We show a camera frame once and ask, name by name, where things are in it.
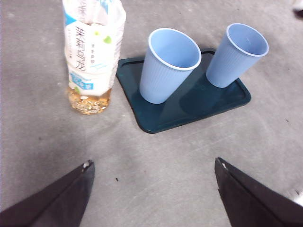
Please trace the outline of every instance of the dark green tray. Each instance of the dark green tray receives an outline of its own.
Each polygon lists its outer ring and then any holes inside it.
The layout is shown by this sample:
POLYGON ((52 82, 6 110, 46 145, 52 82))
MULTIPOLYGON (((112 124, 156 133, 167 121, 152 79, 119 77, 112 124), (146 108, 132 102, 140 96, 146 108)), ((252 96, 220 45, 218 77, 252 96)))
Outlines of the dark green tray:
POLYGON ((117 77, 134 111, 136 120, 147 133, 158 133, 247 104, 250 93, 237 79, 226 88, 208 82, 205 71, 215 49, 202 51, 201 64, 162 104, 151 104, 139 92, 144 57, 119 61, 117 77))

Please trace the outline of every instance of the ribbed cup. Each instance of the ribbed cup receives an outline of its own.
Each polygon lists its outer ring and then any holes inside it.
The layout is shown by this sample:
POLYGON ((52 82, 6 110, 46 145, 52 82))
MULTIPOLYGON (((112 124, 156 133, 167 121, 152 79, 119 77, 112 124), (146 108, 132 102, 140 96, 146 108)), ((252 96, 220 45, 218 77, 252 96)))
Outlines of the ribbed cup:
POLYGON ((264 36, 245 24, 231 24, 206 71, 216 87, 227 87, 269 51, 264 36))
POLYGON ((142 97, 154 104, 165 102, 200 62, 201 51, 186 34, 170 28, 153 31, 140 81, 142 97))

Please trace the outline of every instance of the plastic cup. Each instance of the plastic cup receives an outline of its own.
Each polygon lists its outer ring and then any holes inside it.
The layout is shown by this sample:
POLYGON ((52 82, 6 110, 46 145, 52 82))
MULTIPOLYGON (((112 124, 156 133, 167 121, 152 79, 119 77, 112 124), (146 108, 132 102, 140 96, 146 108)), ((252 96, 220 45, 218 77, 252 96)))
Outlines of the plastic cup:
POLYGON ((140 81, 142 97, 153 104, 165 102, 200 62, 201 51, 188 35, 171 28, 153 31, 140 81))
POLYGON ((264 36, 245 24, 231 24, 206 71, 216 87, 227 87, 269 51, 264 36))

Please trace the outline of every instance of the floor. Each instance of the floor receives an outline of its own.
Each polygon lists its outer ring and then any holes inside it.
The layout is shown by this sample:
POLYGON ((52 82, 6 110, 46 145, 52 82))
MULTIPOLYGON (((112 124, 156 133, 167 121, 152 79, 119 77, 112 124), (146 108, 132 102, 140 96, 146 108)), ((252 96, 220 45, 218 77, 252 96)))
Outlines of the floor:
POLYGON ((69 105, 60 0, 1 1, 1 209, 68 173, 96 165, 82 227, 226 227, 214 159, 222 157, 272 190, 303 191, 303 20, 291 0, 132 0, 121 58, 143 56, 147 37, 171 27, 216 48, 245 23, 269 54, 242 77, 244 107, 148 134, 116 80, 109 108, 84 116, 69 105))

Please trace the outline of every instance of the cup rim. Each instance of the cup rim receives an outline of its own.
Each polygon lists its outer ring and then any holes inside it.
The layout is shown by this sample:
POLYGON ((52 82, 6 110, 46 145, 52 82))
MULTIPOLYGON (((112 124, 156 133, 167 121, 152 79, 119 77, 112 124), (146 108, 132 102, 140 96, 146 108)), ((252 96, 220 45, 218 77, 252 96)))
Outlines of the cup rim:
POLYGON ((259 31, 257 31, 256 29, 254 29, 254 28, 251 27, 251 26, 248 26, 248 25, 242 24, 242 23, 233 23, 233 24, 231 24, 231 25, 228 25, 228 27, 226 28, 226 35, 227 35, 229 41, 232 43, 232 45, 233 45, 234 47, 236 47, 239 51, 243 52, 244 54, 247 54, 247 55, 252 56, 252 57, 263 57, 263 56, 265 56, 265 55, 268 54, 269 45, 268 45, 268 42, 267 42, 266 38, 265 38, 259 31), (237 44, 232 40, 232 38, 231 38, 230 35, 229 35, 229 29, 230 29, 232 26, 234 26, 234 25, 242 25, 242 26, 248 27, 248 28, 254 30, 256 33, 258 33, 258 34, 263 38, 263 41, 264 41, 265 44, 266 44, 266 51, 265 51, 263 54, 253 54, 253 53, 249 53, 249 52, 243 50, 242 48, 240 48, 239 46, 237 46, 237 44))
POLYGON ((180 32, 176 29, 173 29, 173 28, 167 28, 167 27, 163 27, 163 28, 158 28, 156 30, 154 30, 152 33, 150 33, 149 37, 148 37, 148 46, 149 46, 149 49, 151 50, 152 54, 160 61, 162 62, 164 65, 172 68, 172 69, 175 69, 175 70, 179 70, 179 71, 189 71, 189 70, 193 70, 195 69, 196 67, 198 67, 198 65, 200 65, 201 63, 201 59, 202 59, 202 54, 201 54, 201 50, 200 48, 198 47, 197 43, 192 39, 190 38, 187 34, 183 33, 183 32, 180 32), (178 67, 178 66, 174 66, 172 64, 169 64, 168 62, 164 61, 154 50, 154 48, 152 47, 152 36, 158 32, 158 31, 161 31, 161 30, 171 30, 171 31, 175 31, 175 32, 178 32, 180 34, 182 34, 183 36, 185 36, 187 39, 189 39, 196 47, 196 49, 198 50, 199 52, 199 59, 197 61, 197 63, 191 67, 187 67, 187 68, 183 68, 183 67, 178 67))

